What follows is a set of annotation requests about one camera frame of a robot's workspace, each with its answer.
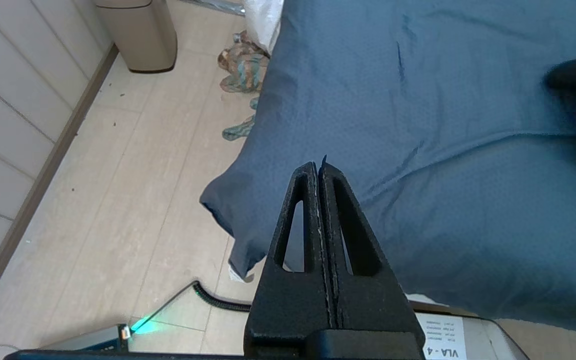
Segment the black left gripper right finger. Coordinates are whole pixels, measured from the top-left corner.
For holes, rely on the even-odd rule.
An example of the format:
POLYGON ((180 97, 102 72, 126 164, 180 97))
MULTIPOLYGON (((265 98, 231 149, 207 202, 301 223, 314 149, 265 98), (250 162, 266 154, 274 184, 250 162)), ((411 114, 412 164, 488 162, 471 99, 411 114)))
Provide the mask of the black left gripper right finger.
POLYGON ((319 194, 334 328, 420 330, 350 183, 326 161, 319 169, 319 194))

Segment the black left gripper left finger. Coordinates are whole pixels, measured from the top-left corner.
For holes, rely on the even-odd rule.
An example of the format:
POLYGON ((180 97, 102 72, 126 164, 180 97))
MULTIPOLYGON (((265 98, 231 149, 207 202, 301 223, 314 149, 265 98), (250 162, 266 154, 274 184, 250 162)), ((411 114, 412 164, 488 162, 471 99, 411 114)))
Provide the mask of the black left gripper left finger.
POLYGON ((295 169, 244 328, 247 358, 306 358, 307 338, 334 325, 329 259, 318 169, 295 169), (302 203, 302 272, 284 269, 291 228, 302 203))

